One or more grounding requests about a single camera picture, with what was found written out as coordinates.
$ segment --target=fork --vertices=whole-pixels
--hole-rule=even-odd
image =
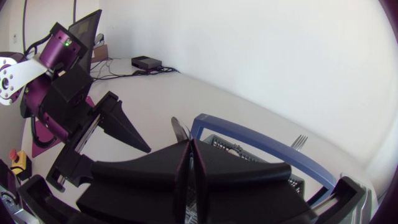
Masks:
[[[296,151],[300,152],[301,148],[303,148],[305,142],[307,141],[308,137],[305,135],[300,135],[292,144],[291,148],[295,149]]]

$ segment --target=black mount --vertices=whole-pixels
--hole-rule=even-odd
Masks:
[[[84,100],[79,111],[65,123],[64,127],[72,136],[53,163],[46,180],[57,190],[64,191],[63,182],[71,182],[78,187],[83,183],[91,183],[91,165],[93,161],[80,151],[86,144],[95,127],[104,129],[104,132],[136,149],[150,152],[150,147],[139,135],[122,110],[122,101],[110,91],[94,107],[90,107]]]
[[[199,223],[338,223],[364,196],[343,177],[333,191],[338,202],[316,214],[289,185],[288,164],[250,162],[196,139],[131,161],[92,162],[86,173],[80,211],[38,175],[18,191],[44,223],[184,223],[189,188]]]

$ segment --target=table surface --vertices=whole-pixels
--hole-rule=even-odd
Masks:
[[[100,67],[97,66],[91,75],[97,76]],[[131,74],[136,70],[131,66],[129,59],[115,59],[110,68],[116,74]],[[108,69],[104,67],[101,76],[108,74]],[[377,208],[373,185],[356,159],[316,134],[248,100],[180,73],[99,80],[94,82],[89,95],[94,103],[97,103],[108,91],[112,91],[123,101],[122,108],[125,114],[152,148],[152,152],[177,142],[170,121],[173,116],[190,128],[194,118],[200,113],[210,114],[253,129],[288,146],[299,135],[304,134],[308,136],[308,140],[301,152],[326,168],[336,180],[344,173],[366,185],[372,190],[373,213]],[[213,133],[205,130],[202,138],[210,134]],[[225,139],[241,145],[244,150],[268,162],[280,162],[279,159],[251,146],[230,138]],[[45,177],[62,147],[63,144],[60,143],[32,158],[30,121],[25,122],[22,150],[32,158],[34,175]],[[81,153],[94,161],[109,162],[127,161],[145,155],[144,152],[108,136],[101,128],[94,131]],[[292,170],[295,175],[305,180],[304,198],[308,200],[321,185],[294,167]],[[64,193],[49,186],[56,197],[77,208],[76,200],[89,185],[83,184],[76,188],[66,181]]]

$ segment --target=blue handle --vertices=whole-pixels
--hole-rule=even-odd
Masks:
[[[336,185],[334,176],[311,158],[257,131],[211,115],[200,114],[193,121],[192,136],[200,139],[203,128],[224,134],[276,156],[314,178],[327,189],[314,205],[327,198]]]

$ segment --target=computer screen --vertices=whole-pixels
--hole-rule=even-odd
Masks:
[[[99,9],[69,27],[69,32],[79,39],[88,49],[84,57],[78,62],[87,73],[90,73],[91,55],[93,54],[94,39],[101,12],[102,10]]]

